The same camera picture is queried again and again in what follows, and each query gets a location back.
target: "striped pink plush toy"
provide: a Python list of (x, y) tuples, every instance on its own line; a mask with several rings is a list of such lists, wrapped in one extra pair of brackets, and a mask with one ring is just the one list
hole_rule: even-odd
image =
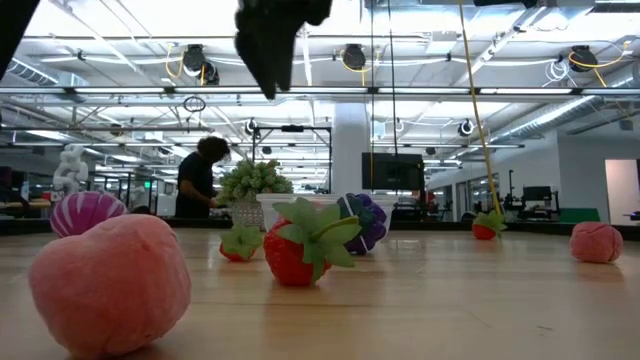
[(82, 235), (99, 223), (127, 213), (120, 200), (88, 191), (68, 195), (53, 209), (51, 228), (59, 237)]

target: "wooden tabletop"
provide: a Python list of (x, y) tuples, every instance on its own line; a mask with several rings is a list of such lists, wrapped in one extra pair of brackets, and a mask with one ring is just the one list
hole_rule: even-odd
[[(231, 264), (218, 232), (178, 230), (193, 301), (125, 359), (640, 358), (640, 246), (616, 265), (574, 261), (565, 237), (396, 232), (318, 286), (274, 283), (264, 254)], [(35, 312), (25, 272), (52, 236), (0, 238), (0, 359), (67, 359)]]

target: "red plush strawberry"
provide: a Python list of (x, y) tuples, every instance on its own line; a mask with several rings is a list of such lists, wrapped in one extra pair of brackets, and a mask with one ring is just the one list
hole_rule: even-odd
[(493, 240), (496, 237), (502, 237), (502, 231), (506, 228), (504, 216), (492, 210), (489, 214), (478, 214), (473, 220), (471, 230), (478, 240)]
[(274, 204), (274, 208), (281, 219), (266, 235), (264, 252), (281, 284), (309, 286), (332, 265), (355, 266), (344, 244), (361, 230), (357, 217), (340, 220), (337, 204), (317, 212), (303, 198), (293, 204)]
[(220, 237), (220, 254), (231, 261), (249, 260), (262, 245), (262, 234), (256, 226), (234, 225), (230, 232)]

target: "man with dark hair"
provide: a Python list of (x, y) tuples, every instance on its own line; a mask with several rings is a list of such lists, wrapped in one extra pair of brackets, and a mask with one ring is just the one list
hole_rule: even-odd
[(182, 160), (178, 168), (177, 218), (209, 217), (209, 209), (216, 207), (211, 167), (230, 153), (225, 140), (208, 137), (198, 142), (198, 151)]

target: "pink plush peach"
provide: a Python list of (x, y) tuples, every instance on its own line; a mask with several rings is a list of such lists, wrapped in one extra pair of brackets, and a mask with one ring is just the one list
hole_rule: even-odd
[(571, 255), (585, 262), (608, 263), (622, 253), (622, 235), (610, 225), (584, 222), (573, 228)]
[(49, 243), (31, 265), (29, 285), (55, 340), (91, 359), (162, 337), (185, 313), (191, 294), (175, 234), (148, 215), (112, 218)]

